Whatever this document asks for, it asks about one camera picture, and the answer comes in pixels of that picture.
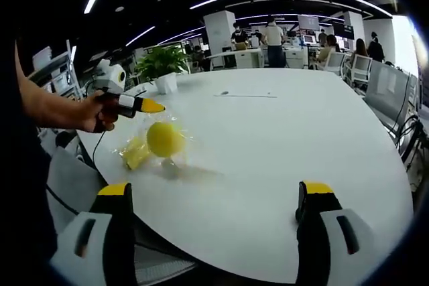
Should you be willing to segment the person's left hand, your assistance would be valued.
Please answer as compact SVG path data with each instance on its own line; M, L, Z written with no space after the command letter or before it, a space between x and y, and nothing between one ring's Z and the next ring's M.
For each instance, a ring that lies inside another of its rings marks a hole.
M112 131L118 119L117 108L115 96L97 90L79 103L75 128L87 133Z

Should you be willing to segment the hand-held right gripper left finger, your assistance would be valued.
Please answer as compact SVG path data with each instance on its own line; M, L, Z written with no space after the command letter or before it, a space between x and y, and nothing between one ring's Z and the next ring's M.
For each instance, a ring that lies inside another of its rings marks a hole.
M104 187L58 235L50 264L71 285L136 285L131 184Z

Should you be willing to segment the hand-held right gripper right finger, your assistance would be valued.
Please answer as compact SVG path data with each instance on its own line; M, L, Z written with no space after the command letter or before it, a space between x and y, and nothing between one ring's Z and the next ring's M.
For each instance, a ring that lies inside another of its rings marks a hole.
M377 263L371 227L321 182L299 183L297 285L359 285Z

